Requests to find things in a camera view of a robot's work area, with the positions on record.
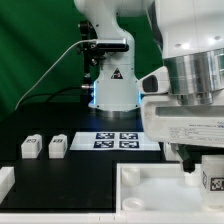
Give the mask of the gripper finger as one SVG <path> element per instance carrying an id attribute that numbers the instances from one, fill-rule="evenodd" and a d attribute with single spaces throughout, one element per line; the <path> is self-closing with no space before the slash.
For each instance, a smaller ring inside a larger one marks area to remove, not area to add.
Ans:
<path id="1" fill-rule="evenodd" d="M 189 150 L 186 145 L 178 146 L 178 154 L 182 160 L 183 170 L 189 174 L 195 171 L 195 162 L 190 156 Z"/>

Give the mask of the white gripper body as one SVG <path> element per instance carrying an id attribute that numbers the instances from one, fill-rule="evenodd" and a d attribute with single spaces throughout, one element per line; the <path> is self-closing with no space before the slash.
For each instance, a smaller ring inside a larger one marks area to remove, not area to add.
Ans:
<path id="1" fill-rule="evenodd" d="M 224 148 L 224 93 L 216 93 L 211 105 L 200 106 L 180 106 L 169 95 L 148 95 L 141 118 L 150 140 Z"/>

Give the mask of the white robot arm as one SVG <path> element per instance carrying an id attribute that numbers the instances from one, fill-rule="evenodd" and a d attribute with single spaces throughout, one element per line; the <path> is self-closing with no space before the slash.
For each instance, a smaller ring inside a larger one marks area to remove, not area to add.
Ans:
<path id="1" fill-rule="evenodd" d="M 224 148 L 224 0 L 74 0 L 96 33 L 100 64 L 91 107 L 141 111 L 147 137 Z M 146 15 L 163 65 L 134 75 L 135 42 L 117 19 Z"/>

